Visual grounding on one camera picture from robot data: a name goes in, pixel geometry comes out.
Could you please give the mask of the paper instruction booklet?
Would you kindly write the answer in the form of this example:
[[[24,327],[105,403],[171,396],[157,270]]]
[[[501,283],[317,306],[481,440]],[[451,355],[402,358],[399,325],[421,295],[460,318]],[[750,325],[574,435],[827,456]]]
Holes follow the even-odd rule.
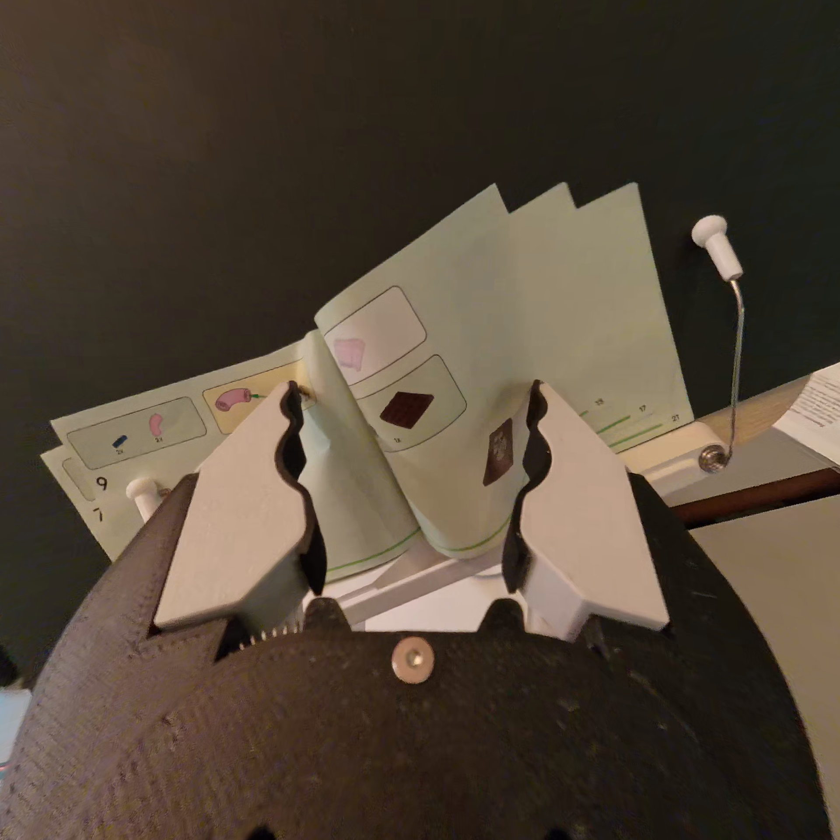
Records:
[[[286,381],[328,581],[422,538],[459,558],[503,540],[535,380],[614,454],[694,418],[634,183],[579,208],[560,184],[511,213],[491,186],[314,321],[273,353],[51,422],[43,463],[111,560],[142,523],[127,485],[172,490]]]

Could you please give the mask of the dark grey board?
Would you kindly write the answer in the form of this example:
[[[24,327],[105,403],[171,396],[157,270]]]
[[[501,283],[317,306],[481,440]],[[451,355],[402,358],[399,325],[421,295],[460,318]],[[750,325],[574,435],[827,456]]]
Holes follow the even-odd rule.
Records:
[[[697,415],[838,361],[838,2],[2,2],[2,647],[109,561],[52,418],[266,354],[488,185],[639,184]]]

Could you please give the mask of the white book stand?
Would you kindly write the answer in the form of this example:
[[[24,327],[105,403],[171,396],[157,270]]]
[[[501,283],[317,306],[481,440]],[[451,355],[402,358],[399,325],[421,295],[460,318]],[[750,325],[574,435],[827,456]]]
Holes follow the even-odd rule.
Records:
[[[631,478],[645,478],[658,493],[666,495],[724,470],[732,459],[739,404],[745,308],[739,286],[742,267],[729,242],[727,231],[728,223],[723,217],[710,215],[696,222],[691,230],[691,238],[697,246],[708,252],[721,278],[730,287],[737,305],[729,442],[723,445],[711,437],[707,425],[693,423],[634,447],[627,455],[617,456],[632,475]],[[509,524],[502,529],[505,539],[508,528]],[[463,580],[483,579],[493,571],[498,571],[503,579],[503,546],[504,543],[468,560],[446,559],[431,549],[411,548],[372,584],[345,593],[339,603],[350,623],[358,626],[374,616],[399,610],[408,603],[427,602],[434,598],[437,591],[458,589]]]

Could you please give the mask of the printed white paper sheet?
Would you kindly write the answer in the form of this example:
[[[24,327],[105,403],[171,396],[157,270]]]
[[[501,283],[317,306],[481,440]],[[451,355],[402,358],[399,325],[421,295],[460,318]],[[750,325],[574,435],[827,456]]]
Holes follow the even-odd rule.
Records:
[[[814,372],[773,429],[839,467],[839,368]]]

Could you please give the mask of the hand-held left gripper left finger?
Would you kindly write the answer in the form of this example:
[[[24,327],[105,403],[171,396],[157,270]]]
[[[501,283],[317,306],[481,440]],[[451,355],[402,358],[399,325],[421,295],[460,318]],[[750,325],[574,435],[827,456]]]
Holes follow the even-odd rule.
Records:
[[[309,490],[301,392],[284,381],[202,463],[154,624],[235,617],[278,629],[322,594],[327,551]]]

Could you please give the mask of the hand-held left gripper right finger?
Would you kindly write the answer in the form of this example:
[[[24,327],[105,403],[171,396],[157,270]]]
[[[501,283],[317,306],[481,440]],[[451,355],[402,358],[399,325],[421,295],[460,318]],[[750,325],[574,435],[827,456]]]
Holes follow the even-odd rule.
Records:
[[[594,616],[662,630],[669,614],[632,475],[547,383],[532,384],[526,425],[528,480],[501,559],[508,592],[526,606],[526,630],[575,640]]]

